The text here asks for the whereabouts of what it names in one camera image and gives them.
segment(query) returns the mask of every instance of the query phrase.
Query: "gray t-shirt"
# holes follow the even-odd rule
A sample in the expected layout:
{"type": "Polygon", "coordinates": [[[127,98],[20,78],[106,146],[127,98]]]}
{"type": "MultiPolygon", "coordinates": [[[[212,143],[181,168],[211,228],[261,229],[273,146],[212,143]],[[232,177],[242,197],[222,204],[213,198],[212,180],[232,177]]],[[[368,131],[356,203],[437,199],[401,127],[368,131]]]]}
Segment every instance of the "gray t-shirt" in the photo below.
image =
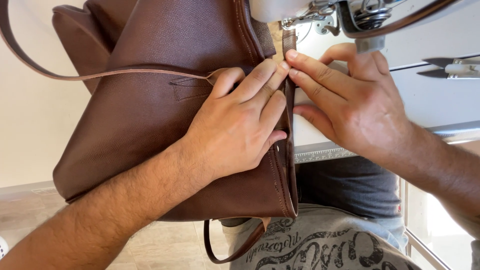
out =
{"type": "MultiPolygon", "coordinates": [[[[230,253],[245,242],[258,219],[223,227],[230,253]]],[[[401,217],[366,219],[336,208],[300,204],[296,220],[273,218],[267,231],[231,270],[418,270],[405,256],[401,217]]]]}

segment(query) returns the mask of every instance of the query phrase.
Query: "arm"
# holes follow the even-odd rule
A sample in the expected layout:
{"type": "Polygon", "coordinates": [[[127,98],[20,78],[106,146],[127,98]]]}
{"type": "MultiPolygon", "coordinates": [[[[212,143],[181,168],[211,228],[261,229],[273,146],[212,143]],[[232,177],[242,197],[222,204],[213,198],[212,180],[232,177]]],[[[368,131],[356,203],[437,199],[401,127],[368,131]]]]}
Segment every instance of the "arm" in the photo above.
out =
{"type": "Polygon", "coordinates": [[[331,47],[319,61],[293,50],[287,61],[292,80],[320,108],[300,105],[294,113],[336,144],[480,220],[480,157],[408,120],[380,52],[358,55],[354,44],[344,43],[331,47]],[[346,61],[350,76],[329,69],[326,65],[333,60],[346,61]]]}
{"type": "Polygon", "coordinates": [[[286,137],[273,128],[285,109],[276,89],[288,70],[266,60],[247,77],[240,68],[225,71],[185,137],[61,210],[0,260],[0,269],[105,269],[138,230],[215,179],[257,167],[286,137]]]}

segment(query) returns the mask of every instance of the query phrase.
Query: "bag handle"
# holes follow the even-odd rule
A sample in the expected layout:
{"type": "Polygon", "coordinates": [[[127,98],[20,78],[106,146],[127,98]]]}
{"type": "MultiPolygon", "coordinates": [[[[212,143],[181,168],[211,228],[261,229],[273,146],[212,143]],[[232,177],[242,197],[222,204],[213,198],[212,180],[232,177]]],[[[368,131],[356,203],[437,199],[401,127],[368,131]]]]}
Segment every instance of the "bag handle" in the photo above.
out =
{"type": "Polygon", "coordinates": [[[250,236],[247,238],[245,243],[241,245],[241,247],[235,251],[231,256],[226,259],[219,260],[215,257],[212,250],[212,245],[210,244],[210,220],[204,222],[204,244],[205,250],[207,251],[208,258],[215,264],[222,264],[233,262],[236,259],[243,256],[243,254],[247,253],[250,248],[262,237],[265,233],[268,224],[270,223],[271,218],[262,218],[262,222],[253,230],[250,236]]]}
{"type": "Polygon", "coordinates": [[[47,69],[43,68],[39,64],[35,63],[20,47],[17,40],[15,39],[12,27],[10,26],[10,20],[8,17],[8,0],[0,0],[0,36],[2,37],[7,47],[12,51],[12,53],[25,65],[34,70],[35,72],[46,76],[48,78],[62,80],[62,81],[84,81],[94,78],[99,78],[103,76],[110,76],[115,74],[125,74],[125,73],[161,73],[161,74],[171,74],[178,75],[196,79],[207,80],[211,85],[214,85],[218,76],[224,72],[227,68],[221,68],[214,72],[209,73],[208,75],[200,74],[199,72],[194,72],[186,69],[181,69],[175,67],[176,71],[172,70],[172,67],[164,65],[139,65],[139,66],[129,66],[124,68],[107,70],[97,74],[85,75],[85,76],[63,76],[55,74],[47,69]]]}

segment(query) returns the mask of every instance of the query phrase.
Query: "brown leather tote bag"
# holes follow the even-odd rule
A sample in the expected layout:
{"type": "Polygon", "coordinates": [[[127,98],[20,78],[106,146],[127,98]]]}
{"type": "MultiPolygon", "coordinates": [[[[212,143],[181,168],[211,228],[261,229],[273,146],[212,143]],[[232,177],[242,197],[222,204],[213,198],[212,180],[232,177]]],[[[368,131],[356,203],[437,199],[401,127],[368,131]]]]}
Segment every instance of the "brown leather tote bag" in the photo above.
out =
{"type": "MultiPolygon", "coordinates": [[[[92,93],[83,116],[53,172],[71,203],[179,140],[224,68],[248,74],[275,54],[266,24],[250,17],[246,0],[88,0],[83,9],[54,8],[53,25],[80,76],[51,73],[32,61],[15,41],[8,0],[0,0],[1,36],[33,70],[59,80],[83,80],[92,93]]],[[[295,48],[284,31],[283,51],[295,48]]],[[[215,263],[241,257],[262,236],[270,217],[297,215],[293,163],[294,85],[282,90],[287,108],[273,145],[260,165],[212,182],[160,218],[205,221],[205,247],[215,263]],[[218,260],[208,237],[210,219],[262,219],[246,243],[218,260]]]]}

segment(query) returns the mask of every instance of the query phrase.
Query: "hairy forearm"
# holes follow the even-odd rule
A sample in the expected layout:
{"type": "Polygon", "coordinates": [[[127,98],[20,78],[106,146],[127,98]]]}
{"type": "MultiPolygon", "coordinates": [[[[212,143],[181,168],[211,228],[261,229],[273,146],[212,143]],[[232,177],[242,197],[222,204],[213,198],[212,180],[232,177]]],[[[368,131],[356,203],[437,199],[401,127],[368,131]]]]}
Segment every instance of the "hairy forearm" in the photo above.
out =
{"type": "Polygon", "coordinates": [[[208,183],[174,144],[67,206],[0,260],[0,269],[104,269],[128,239],[208,183]]]}
{"type": "Polygon", "coordinates": [[[382,165],[463,214],[480,215],[480,157],[413,128],[412,139],[382,165]]]}

